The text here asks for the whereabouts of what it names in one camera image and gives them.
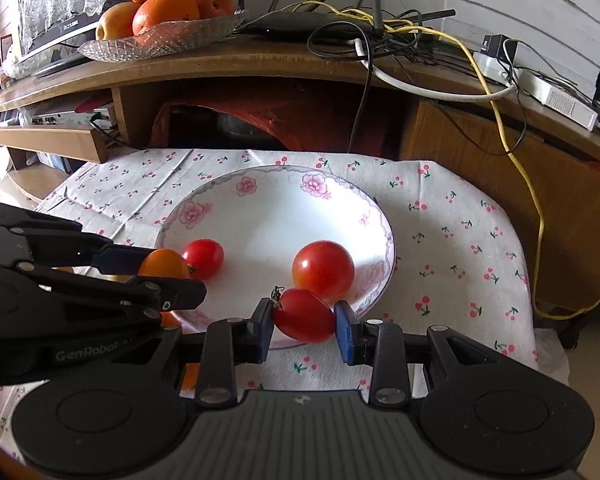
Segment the silver set-top box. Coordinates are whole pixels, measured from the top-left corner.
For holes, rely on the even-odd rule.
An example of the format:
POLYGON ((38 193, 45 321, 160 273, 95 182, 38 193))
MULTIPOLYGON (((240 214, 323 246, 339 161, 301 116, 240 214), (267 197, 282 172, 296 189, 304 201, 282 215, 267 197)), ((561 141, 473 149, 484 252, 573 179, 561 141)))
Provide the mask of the silver set-top box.
POLYGON ((81 107, 69 108, 67 105, 40 103, 23 108, 19 112, 18 122, 21 127, 58 127, 68 129, 89 129, 94 124, 103 129, 117 128, 118 120, 111 103, 96 106, 91 110, 81 107))

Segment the large red tomato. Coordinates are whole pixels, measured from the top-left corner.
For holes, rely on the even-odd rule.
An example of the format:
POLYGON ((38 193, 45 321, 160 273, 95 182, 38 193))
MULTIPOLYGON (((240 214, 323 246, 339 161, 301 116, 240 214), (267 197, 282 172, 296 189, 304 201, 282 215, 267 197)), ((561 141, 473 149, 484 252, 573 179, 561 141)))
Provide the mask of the large red tomato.
POLYGON ((354 262, 347 249, 330 240, 302 247, 291 265, 294 286, 313 292, 325 304, 347 297, 354 274, 354 262))

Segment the glass fruit dish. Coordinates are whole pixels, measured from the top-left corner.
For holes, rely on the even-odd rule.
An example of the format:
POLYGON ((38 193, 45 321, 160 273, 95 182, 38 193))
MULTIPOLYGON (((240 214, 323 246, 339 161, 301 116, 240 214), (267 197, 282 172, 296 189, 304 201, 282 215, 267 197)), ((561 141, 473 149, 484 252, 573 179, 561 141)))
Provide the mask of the glass fruit dish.
POLYGON ((93 61, 120 63, 161 58, 207 47, 230 36, 245 21, 247 12, 203 20, 163 22, 140 34, 115 40, 91 40, 79 52, 93 61))

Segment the white power strip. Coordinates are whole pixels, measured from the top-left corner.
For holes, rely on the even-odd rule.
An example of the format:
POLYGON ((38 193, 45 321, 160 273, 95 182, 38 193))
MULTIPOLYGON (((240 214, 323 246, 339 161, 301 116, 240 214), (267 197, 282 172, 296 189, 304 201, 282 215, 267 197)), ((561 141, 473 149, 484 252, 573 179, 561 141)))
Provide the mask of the white power strip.
POLYGON ((543 106, 562 114, 588 131, 594 130, 598 122, 596 111, 566 90, 533 75, 530 70, 515 68, 513 75, 509 76, 509 65, 493 56, 475 52, 474 60, 486 78, 504 86, 516 84, 522 93, 532 96, 543 106))

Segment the yellow red apple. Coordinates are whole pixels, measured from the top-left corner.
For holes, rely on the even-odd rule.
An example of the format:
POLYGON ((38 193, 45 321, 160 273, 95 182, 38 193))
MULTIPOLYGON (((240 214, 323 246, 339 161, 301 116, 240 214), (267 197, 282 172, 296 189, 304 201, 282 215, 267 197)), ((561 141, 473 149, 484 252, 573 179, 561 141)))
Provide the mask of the yellow red apple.
POLYGON ((122 2, 112 6, 100 17, 96 30, 96 40, 117 40, 133 35, 133 20, 140 5, 122 2))

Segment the cherry print tablecloth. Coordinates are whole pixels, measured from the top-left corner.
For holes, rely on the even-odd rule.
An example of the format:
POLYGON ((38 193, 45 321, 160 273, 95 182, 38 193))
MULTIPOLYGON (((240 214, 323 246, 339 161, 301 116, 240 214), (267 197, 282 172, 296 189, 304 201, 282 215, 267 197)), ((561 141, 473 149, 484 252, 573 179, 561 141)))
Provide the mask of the cherry print tablecloth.
POLYGON ((40 211, 88 232, 151 247, 175 206, 231 172, 260 166, 318 169, 370 194, 386 215, 396 258, 367 313, 421 334, 442 324, 565 382, 556 338, 536 336, 529 274, 512 224, 495 200, 435 162, 362 155, 264 151, 147 150, 82 166, 46 195, 40 211))

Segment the wooden tv stand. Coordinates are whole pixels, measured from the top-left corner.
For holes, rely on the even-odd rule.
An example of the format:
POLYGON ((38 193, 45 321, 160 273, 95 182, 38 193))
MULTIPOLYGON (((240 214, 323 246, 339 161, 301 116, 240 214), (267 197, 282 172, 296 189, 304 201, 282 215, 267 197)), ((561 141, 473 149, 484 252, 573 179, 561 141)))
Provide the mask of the wooden tv stand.
MULTIPOLYGON (((122 138, 137 148, 219 143, 212 110, 268 132, 291 151, 430 159, 494 198, 532 266, 542 304, 579 310, 600 299, 600 135, 528 96, 442 104, 366 86, 364 68, 298 44, 231 39, 153 60, 89 62, 0 92, 0 113, 105 91, 122 138)), ((0 127, 16 156, 30 148, 99 162, 91 128, 0 127)))

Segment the orange mandarin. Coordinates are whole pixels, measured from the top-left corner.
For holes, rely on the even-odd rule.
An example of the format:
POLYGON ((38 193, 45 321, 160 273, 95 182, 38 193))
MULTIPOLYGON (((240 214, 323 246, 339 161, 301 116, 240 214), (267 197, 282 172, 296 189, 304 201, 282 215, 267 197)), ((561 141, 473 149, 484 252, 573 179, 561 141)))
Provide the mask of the orange mandarin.
POLYGON ((172 249, 160 248, 151 252, 137 271, 138 276, 151 278, 190 278, 185 259, 172 249))
POLYGON ((181 327, 180 321, 172 312, 161 312, 161 325, 163 327, 181 327))

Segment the black power adapter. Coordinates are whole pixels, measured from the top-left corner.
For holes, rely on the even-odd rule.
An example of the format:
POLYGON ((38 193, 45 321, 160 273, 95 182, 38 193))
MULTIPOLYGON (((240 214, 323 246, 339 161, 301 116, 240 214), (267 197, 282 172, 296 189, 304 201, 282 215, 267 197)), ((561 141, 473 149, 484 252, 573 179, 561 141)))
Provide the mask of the black power adapter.
POLYGON ((490 58, 512 66, 516 58, 518 41, 506 35, 484 35, 480 52, 490 58))

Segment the front large orange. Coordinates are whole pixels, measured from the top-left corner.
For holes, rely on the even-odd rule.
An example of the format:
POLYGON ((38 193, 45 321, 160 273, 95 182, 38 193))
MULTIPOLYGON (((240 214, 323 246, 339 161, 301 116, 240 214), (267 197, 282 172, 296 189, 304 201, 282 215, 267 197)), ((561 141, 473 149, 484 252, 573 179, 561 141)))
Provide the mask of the front large orange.
POLYGON ((165 22, 193 21, 200 18, 195 0, 146 0, 137 9, 132 23, 134 36, 165 22))

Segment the oval red cherry tomato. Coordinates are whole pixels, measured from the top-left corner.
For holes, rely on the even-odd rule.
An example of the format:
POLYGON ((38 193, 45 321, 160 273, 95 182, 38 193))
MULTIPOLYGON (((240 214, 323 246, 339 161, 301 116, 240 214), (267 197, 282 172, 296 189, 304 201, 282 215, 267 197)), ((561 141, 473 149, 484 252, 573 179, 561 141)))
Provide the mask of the oval red cherry tomato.
POLYGON ((182 257, 193 280, 205 281, 219 272, 224 262, 224 249, 215 240, 193 240, 183 250, 182 257))

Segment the black wifi router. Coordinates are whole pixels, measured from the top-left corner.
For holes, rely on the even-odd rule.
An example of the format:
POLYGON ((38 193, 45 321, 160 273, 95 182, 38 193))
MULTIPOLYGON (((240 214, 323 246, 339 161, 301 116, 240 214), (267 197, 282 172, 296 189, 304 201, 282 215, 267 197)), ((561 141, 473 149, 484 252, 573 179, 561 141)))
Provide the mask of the black wifi router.
POLYGON ((454 18, 454 9, 422 13, 411 9, 399 14, 385 11, 381 0, 358 0, 357 6, 338 9, 329 0, 303 0, 277 9, 278 0, 272 0, 268 12, 242 23, 238 34, 268 38, 268 40, 298 42, 308 39, 319 28, 343 29, 353 25, 370 36, 403 34, 414 26, 454 18))

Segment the small red cherry tomato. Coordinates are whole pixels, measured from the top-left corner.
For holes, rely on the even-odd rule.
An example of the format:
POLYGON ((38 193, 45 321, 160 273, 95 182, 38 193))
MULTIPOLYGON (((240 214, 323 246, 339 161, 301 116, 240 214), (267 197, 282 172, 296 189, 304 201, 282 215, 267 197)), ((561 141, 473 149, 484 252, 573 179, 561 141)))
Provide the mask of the small red cherry tomato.
POLYGON ((335 333, 335 315, 313 292, 276 286, 271 299, 273 322, 284 335, 302 344, 320 344, 335 333))

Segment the white floral porcelain bowl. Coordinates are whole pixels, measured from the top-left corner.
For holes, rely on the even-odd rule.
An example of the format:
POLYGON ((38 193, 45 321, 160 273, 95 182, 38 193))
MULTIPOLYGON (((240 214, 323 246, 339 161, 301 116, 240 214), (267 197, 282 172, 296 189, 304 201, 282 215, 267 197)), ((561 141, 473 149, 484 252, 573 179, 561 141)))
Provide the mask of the white floral porcelain bowl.
POLYGON ((166 217, 156 245, 182 252, 204 238, 218 242, 225 258, 202 304, 175 312, 187 333, 223 318, 248 318, 275 286, 291 286, 294 256, 317 240, 338 243, 352 257, 346 299, 357 315, 377 304, 396 258, 390 223, 372 196, 308 167, 252 167, 201 185, 166 217))

